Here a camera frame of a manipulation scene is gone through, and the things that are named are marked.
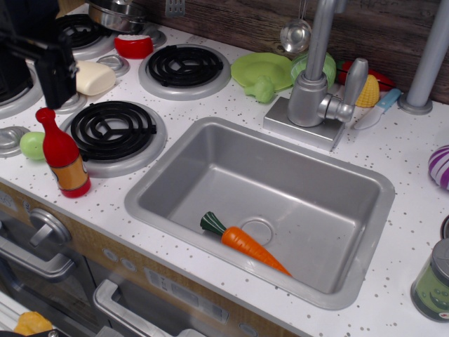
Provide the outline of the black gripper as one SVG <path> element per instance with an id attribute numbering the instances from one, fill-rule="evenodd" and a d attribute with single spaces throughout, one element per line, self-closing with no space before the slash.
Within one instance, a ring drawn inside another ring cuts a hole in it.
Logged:
<path id="1" fill-rule="evenodd" d="M 31 60 L 48 108 L 76 93 L 77 66 L 69 37 L 57 26 L 57 1 L 1 2 L 1 99 L 31 86 Z"/>

